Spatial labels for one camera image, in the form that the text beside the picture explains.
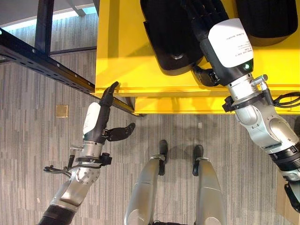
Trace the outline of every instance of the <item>striped carpet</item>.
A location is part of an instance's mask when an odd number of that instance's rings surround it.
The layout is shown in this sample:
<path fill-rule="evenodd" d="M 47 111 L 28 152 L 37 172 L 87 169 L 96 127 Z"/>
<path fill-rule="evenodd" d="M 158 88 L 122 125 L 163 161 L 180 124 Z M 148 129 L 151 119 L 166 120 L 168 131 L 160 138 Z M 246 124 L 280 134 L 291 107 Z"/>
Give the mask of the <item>striped carpet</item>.
<path fill-rule="evenodd" d="M 93 46 L 97 16 L 53 23 L 52 50 Z M 34 28 L 14 31 L 32 43 Z M 53 57 L 94 81 L 95 51 Z M 85 114 L 95 99 L 14 63 L 0 64 L 0 224 L 36 224 L 63 175 L 43 172 L 63 167 L 68 147 L 80 145 Z M 56 105 L 69 105 L 69 117 L 55 117 Z M 296 116 L 285 116 L 294 126 Z M 288 225 L 275 212 L 276 166 L 256 147 L 232 115 L 147 115 L 137 118 L 113 108 L 108 128 L 136 123 L 121 142 L 107 143 L 113 157 L 102 169 L 76 214 L 74 225 L 121 225 L 135 179 L 158 141 L 169 143 L 165 176 L 158 178 L 154 218 L 193 224 L 197 178 L 192 176 L 193 146 L 202 144 L 223 190 L 229 225 Z"/>

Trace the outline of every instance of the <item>small square plate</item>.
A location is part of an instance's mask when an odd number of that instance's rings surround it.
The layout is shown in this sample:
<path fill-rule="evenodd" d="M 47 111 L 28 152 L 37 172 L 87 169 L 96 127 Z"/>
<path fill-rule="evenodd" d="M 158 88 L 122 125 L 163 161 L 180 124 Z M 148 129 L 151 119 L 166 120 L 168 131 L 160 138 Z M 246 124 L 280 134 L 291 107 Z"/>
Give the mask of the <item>small square plate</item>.
<path fill-rule="evenodd" d="M 68 105 L 56 105 L 56 117 L 67 118 L 68 117 Z"/>

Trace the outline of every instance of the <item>black clamp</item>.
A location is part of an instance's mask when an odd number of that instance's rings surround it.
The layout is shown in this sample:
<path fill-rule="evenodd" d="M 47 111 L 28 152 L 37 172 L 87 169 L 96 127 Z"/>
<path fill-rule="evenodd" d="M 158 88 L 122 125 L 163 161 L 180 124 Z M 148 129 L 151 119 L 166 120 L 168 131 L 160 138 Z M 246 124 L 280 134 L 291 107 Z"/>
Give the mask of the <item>black clamp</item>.
<path fill-rule="evenodd" d="M 199 66 L 194 66 L 192 73 L 206 87 L 214 87 L 219 84 L 218 78 L 213 69 L 202 69 Z"/>
<path fill-rule="evenodd" d="M 112 163 L 112 157 L 109 153 L 102 153 L 99 158 L 94 157 L 78 157 L 76 162 L 85 162 L 85 163 L 99 163 L 101 166 L 110 165 Z"/>
<path fill-rule="evenodd" d="M 248 105 L 252 105 L 254 102 L 257 102 L 258 100 L 262 99 L 264 97 L 264 93 L 259 94 L 258 96 L 255 96 L 251 99 L 249 99 L 246 102 L 242 102 L 238 105 L 233 105 L 234 100 L 231 96 L 228 96 L 225 98 L 225 104 L 222 105 L 222 108 L 224 109 L 225 112 L 231 112 L 237 109 L 245 108 Z"/>

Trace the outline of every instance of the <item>metal beam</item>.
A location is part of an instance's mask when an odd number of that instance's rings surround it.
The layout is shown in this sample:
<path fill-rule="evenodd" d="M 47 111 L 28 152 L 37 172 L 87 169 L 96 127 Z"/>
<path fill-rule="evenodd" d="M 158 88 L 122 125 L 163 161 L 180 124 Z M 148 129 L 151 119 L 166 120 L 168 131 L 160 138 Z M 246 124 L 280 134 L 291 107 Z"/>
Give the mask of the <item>metal beam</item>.
<path fill-rule="evenodd" d="M 98 17 L 99 17 L 99 6 L 100 6 L 100 0 L 93 0 L 94 2 L 94 5 L 95 5 L 95 8 L 97 10 L 97 14 L 98 14 Z"/>
<path fill-rule="evenodd" d="M 91 95 L 91 92 L 95 92 L 94 84 L 1 28 L 0 55 L 85 94 Z M 125 112 L 134 113 L 132 107 L 115 97 L 113 106 Z"/>
<path fill-rule="evenodd" d="M 51 47 L 52 16 L 54 0 L 39 0 L 35 48 L 49 55 Z"/>
<path fill-rule="evenodd" d="M 90 50 L 96 50 L 96 49 L 97 49 L 97 46 L 71 48 L 71 49 L 53 51 L 53 52 L 50 52 L 50 55 L 63 54 L 63 53 L 75 53 L 75 52 L 90 51 Z"/>
<path fill-rule="evenodd" d="M 67 3 L 72 7 L 72 9 L 80 16 L 83 17 L 85 16 L 85 12 L 82 9 L 77 9 L 73 0 L 67 0 Z"/>

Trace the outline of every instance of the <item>black cable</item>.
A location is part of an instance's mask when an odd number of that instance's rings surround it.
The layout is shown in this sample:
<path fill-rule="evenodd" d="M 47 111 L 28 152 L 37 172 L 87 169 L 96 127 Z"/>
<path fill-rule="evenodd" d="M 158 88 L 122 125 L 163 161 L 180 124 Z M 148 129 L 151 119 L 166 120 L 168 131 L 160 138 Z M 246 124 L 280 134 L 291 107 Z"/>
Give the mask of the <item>black cable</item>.
<path fill-rule="evenodd" d="M 102 165 L 97 166 L 97 167 L 90 166 L 90 165 L 75 165 L 75 166 L 72 166 L 70 168 L 66 168 L 66 169 L 63 169 L 63 170 L 56 169 L 56 168 L 53 168 L 51 166 L 46 166 L 44 168 L 44 171 L 46 173 L 53 173 L 53 174 L 68 173 L 68 175 L 71 175 L 68 171 L 70 171 L 70 170 L 72 170 L 74 168 L 78 168 L 78 167 L 90 168 L 90 169 L 100 169 L 102 167 Z"/>
<path fill-rule="evenodd" d="M 290 97 L 298 97 L 292 101 L 289 102 L 280 102 L 282 99 L 284 98 L 290 98 Z M 274 100 L 274 106 L 279 107 L 279 108 L 293 108 L 296 106 L 300 105 L 300 92 L 291 92 L 291 93 L 287 93 L 285 95 L 280 95 L 278 98 L 276 98 Z"/>

